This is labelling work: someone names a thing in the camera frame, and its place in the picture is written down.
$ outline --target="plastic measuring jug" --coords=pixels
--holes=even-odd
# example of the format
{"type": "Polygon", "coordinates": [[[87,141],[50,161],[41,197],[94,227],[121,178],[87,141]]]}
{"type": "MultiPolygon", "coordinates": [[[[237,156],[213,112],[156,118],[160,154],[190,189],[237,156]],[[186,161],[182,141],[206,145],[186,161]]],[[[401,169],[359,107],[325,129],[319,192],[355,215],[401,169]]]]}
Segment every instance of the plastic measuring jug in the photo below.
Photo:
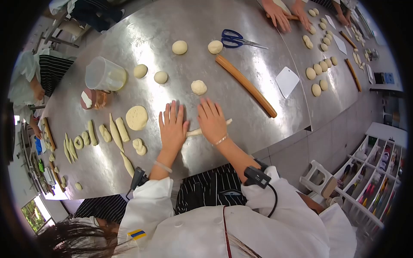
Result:
{"type": "Polygon", "coordinates": [[[125,82],[125,69],[103,57],[95,57],[86,66],[85,83],[91,90],[110,93],[122,88],[125,82]]]}

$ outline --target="clear bracelet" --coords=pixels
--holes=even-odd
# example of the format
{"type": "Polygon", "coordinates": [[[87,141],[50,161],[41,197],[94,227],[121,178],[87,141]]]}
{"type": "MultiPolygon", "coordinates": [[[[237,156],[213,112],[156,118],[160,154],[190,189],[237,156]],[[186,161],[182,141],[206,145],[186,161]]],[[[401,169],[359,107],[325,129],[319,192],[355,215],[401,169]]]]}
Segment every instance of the clear bracelet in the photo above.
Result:
{"type": "Polygon", "coordinates": [[[217,141],[215,146],[220,144],[221,142],[223,142],[226,138],[228,137],[228,134],[224,136],[224,138],[222,138],[221,140],[217,141]]]}
{"type": "Polygon", "coordinates": [[[163,168],[164,170],[168,171],[169,173],[172,173],[172,169],[168,168],[167,166],[165,166],[161,162],[158,162],[157,160],[155,160],[154,164],[161,167],[161,168],[163,168]]]}

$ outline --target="blue-handled scissors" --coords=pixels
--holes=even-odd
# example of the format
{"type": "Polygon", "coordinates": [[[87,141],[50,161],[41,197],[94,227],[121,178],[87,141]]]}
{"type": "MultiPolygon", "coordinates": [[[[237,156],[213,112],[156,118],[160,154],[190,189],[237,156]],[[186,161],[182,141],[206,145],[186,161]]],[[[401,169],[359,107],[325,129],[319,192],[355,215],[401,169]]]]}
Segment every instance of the blue-handled scissors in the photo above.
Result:
{"type": "Polygon", "coordinates": [[[233,31],[233,30],[225,29],[225,30],[222,31],[221,36],[222,36],[221,42],[224,45],[224,47],[237,48],[237,47],[240,47],[242,45],[250,45],[250,46],[253,46],[253,47],[268,49],[267,47],[264,47],[264,46],[262,46],[258,43],[255,43],[255,42],[248,41],[248,40],[244,39],[244,37],[241,34],[239,34],[236,31],[233,31]],[[227,45],[227,44],[224,43],[224,41],[235,43],[236,45],[227,45]]]}

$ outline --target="white stool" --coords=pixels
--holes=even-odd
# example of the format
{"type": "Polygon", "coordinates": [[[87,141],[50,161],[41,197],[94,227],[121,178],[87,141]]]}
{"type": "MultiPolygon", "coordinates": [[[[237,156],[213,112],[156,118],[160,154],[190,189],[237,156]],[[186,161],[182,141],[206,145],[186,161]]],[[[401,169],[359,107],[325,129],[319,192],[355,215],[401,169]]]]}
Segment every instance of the white stool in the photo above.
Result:
{"type": "Polygon", "coordinates": [[[325,168],[317,161],[311,161],[311,165],[312,167],[309,173],[305,177],[300,177],[300,183],[307,187],[307,189],[314,191],[327,199],[331,195],[331,193],[333,193],[334,188],[337,186],[337,179],[332,174],[330,174],[330,172],[325,170],[325,168]],[[316,185],[310,181],[310,178],[316,172],[316,170],[324,175],[324,180],[320,185],[316,185]]]}

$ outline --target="dough ball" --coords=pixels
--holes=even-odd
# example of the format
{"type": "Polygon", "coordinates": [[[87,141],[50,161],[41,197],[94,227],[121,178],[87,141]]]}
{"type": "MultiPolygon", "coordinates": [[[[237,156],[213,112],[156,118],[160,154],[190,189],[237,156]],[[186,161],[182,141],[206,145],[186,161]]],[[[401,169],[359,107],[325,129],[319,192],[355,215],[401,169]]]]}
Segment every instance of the dough ball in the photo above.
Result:
{"type": "Polygon", "coordinates": [[[159,71],[155,74],[154,80],[159,84],[164,84],[168,80],[168,74],[164,71],[159,71]]]}
{"type": "Polygon", "coordinates": [[[328,46],[324,43],[321,44],[321,49],[325,52],[328,50],[328,46]]]}
{"type": "Polygon", "coordinates": [[[316,33],[316,28],[313,25],[310,26],[310,33],[313,35],[316,33]]]}
{"type": "Polygon", "coordinates": [[[191,83],[192,91],[197,95],[202,95],[207,92],[207,86],[201,80],[195,80],[191,83]]]}
{"type": "Polygon", "coordinates": [[[323,72],[323,69],[319,64],[314,64],[314,71],[316,72],[317,75],[320,75],[323,72]]]}
{"type": "Polygon", "coordinates": [[[327,67],[328,67],[328,68],[331,68],[332,63],[331,63],[331,60],[330,60],[330,59],[326,58],[326,59],[324,59],[324,62],[327,64],[327,67]]]}
{"type": "Polygon", "coordinates": [[[323,38],[323,42],[324,42],[327,46],[329,46],[329,45],[331,44],[330,40],[329,40],[327,37],[323,38]]]}
{"type": "Polygon", "coordinates": [[[321,66],[321,70],[322,70],[323,72],[327,72],[328,65],[327,65],[326,62],[321,61],[321,62],[320,62],[320,66],[321,66]]]}
{"type": "Polygon", "coordinates": [[[184,54],[188,50],[188,44],[183,40],[178,40],[172,45],[172,52],[184,54]]]}
{"type": "Polygon", "coordinates": [[[142,106],[134,106],[126,113],[126,123],[135,131],[142,130],[148,122],[148,113],[142,106]]]}
{"type": "Polygon", "coordinates": [[[314,69],[312,69],[311,67],[307,68],[306,74],[308,79],[310,80],[314,80],[316,78],[316,71],[314,71],[314,69]]]}
{"type": "Polygon", "coordinates": [[[318,84],[313,84],[311,90],[313,91],[314,96],[318,97],[321,95],[321,88],[318,84]]]}
{"type": "Polygon", "coordinates": [[[336,57],[331,57],[331,62],[333,63],[333,65],[337,65],[337,58],[336,57]]]}
{"type": "Polygon", "coordinates": [[[320,80],[320,88],[322,90],[327,90],[328,89],[328,84],[326,80],[320,80]]]}
{"type": "Polygon", "coordinates": [[[219,52],[221,52],[222,47],[223,47],[222,42],[219,40],[211,41],[208,44],[208,50],[211,54],[218,54],[219,52]]]}
{"type": "Polygon", "coordinates": [[[145,74],[148,72],[148,68],[144,64],[138,64],[134,69],[133,69],[133,76],[135,76],[138,79],[141,79],[145,74]]]}
{"type": "Polygon", "coordinates": [[[315,11],[313,11],[313,10],[309,10],[309,14],[312,16],[312,17],[315,17],[316,16],[316,12],[315,11]]]}

